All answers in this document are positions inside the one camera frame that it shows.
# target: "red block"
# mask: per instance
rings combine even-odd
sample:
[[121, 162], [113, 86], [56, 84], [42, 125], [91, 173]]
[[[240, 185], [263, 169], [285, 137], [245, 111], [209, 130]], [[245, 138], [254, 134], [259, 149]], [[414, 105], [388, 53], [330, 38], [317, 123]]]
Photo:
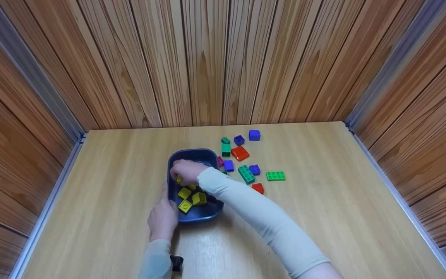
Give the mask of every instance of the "red block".
[[262, 183], [252, 184], [251, 188], [264, 195], [264, 187], [262, 186]]
[[249, 152], [247, 152], [242, 145], [232, 149], [232, 155], [235, 157], [235, 159], [237, 159], [237, 161], [242, 161], [243, 159], [249, 158]]
[[225, 162], [223, 161], [223, 159], [218, 156], [218, 166], [222, 167], [224, 164]]

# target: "black object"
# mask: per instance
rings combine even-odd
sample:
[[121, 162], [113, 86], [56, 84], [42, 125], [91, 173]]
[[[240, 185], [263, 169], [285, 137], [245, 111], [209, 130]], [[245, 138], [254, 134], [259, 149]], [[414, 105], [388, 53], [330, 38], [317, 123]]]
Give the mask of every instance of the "black object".
[[184, 264], [184, 259], [180, 256], [172, 256], [170, 255], [170, 260], [172, 260], [173, 268], [172, 271], [174, 272], [181, 272], [182, 271], [182, 265]]

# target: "person's left hand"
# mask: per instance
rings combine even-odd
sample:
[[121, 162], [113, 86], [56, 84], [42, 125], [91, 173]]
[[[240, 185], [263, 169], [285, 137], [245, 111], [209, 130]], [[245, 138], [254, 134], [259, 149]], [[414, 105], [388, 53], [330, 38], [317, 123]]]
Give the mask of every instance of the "person's left hand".
[[173, 232], [178, 225], [177, 204], [168, 200], [168, 184], [163, 184], [163, 196], [151, 210], [147, 225], [151, 229], [149, 241], [156, 239], [172, 240]]

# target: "pink block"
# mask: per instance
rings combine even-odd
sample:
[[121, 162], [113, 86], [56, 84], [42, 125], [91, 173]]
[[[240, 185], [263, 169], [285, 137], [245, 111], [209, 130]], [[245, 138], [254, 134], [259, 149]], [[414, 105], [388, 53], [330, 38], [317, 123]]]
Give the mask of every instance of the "pink block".
[[225, 162], [223, 161], [223, 159], [218, 156], [218, 166], [222, 167], [224, 164]]

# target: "green flat brick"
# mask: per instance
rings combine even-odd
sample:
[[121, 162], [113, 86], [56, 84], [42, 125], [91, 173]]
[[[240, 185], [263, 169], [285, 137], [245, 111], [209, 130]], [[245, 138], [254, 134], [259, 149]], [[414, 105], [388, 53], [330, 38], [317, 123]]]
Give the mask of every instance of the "green flat brick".
[[221, 144], [221, 157], [230, 157], [230, 152], [232, 148], [230, 147], [230, 143], [222, 143]]
[[266, 172], [268, 181], [283, 181], [285, 180], [285, 173], [283, 171], [268, 171]]
[[240, 175], [244, 179], [246, 184], [250, 184], [256, 180], [256, 177], [251, 173], [247, 165], [240, 166], [237, 170], [238, 173], [240, 173]]

